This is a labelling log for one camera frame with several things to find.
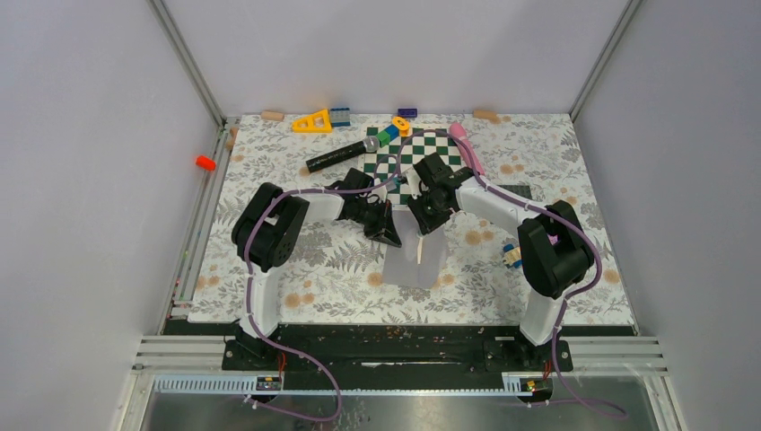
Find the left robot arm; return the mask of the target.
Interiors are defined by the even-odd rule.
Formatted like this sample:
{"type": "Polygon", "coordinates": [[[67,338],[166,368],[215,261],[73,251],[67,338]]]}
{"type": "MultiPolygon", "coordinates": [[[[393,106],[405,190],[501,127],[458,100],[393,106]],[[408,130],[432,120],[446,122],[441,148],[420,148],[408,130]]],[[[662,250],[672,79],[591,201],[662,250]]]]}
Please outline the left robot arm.
{"type": "Polygon", "coordinates": [[[401,245],[388,196],[397,184],[352,168],[324,188],[286,191],[270,182],[258,188],[231,233],[247,271],[235,346],[253,366],[266,369],[277,360],[279,347],[266,336],[280,322],[280,276],[290,258],[317,267],[362,251],[377,262],[386,248],[401,245]]]}

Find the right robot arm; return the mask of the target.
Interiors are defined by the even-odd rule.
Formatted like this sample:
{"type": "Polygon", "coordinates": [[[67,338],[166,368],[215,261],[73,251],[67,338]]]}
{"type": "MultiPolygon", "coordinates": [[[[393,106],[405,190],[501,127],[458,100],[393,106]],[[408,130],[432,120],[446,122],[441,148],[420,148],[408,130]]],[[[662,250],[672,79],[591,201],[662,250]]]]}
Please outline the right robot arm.
{"type": "Polygon", "coordinates": [[[561,327],[566,299],[599,253],[582,230],[573,207],[557,201],[546,207],[494,185],[468,167],[454,171],[438,154],[414,166],[407,207],[421,234],[446,224],[458,212],[478,216],[513,234],[519,242],[522,272],[531,292],[514,349],[523,368],[536,370],[550,358],[547,342],[561,327]]]}

